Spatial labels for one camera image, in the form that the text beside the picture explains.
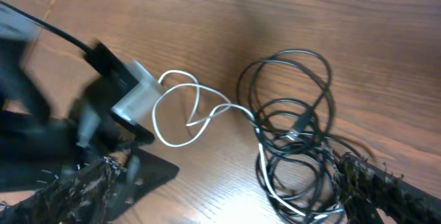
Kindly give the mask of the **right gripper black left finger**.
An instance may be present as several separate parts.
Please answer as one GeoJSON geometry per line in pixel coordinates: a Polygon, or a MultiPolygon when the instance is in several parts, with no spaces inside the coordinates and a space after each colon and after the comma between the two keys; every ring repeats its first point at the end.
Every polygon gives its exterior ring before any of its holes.
{"type": "Polygon", "coordinates": [[[78,172],[57,179],[30,198],[1,212],[2,223],[105,223],[121,174],[120,165],[103,157],[78,172]]]}

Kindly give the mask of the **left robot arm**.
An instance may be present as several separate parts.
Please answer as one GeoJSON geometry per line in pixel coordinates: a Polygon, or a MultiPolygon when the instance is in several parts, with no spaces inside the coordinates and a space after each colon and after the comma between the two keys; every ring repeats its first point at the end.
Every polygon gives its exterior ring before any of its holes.
{"type": "Polygon", "coordinates": [[[176,177],[179,168],[143,150],[155,137],[142,125],[161,95],[140,64],[125,64],[106,46],[89,47],[7,3],[1,4],[1,191],[32,191],[1,204],[2,223],[107,223],[176,177]],[[21,60],[44,28],[83,51],[98,73],[64,119],[54,119],[21,60]]]}

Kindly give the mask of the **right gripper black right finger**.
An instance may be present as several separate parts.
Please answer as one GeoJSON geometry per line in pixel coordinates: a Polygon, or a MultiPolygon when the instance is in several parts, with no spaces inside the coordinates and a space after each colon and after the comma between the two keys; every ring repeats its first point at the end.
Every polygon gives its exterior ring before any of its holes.
{"type": "Polygon", "coordinates": [[[337,164],[337,193],[349,223],[382,223],[378,210],[395,223],[440,224],[440,199],[344,154],[337,164]]]}

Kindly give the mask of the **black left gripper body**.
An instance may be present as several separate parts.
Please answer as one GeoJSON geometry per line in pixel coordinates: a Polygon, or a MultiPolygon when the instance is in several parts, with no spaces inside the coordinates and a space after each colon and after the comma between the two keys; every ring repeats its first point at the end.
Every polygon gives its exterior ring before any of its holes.
{"type": "Polygon", "coordinates": [[[65,119],[53,119],[37,90],[23,95],[31,112],[1,112],[1,191],[38,190],[110,157],[121,167],[106,217],[118,217],[179,168],[143,149],[154,135],[94,107],[83,91],[65,119]]]}

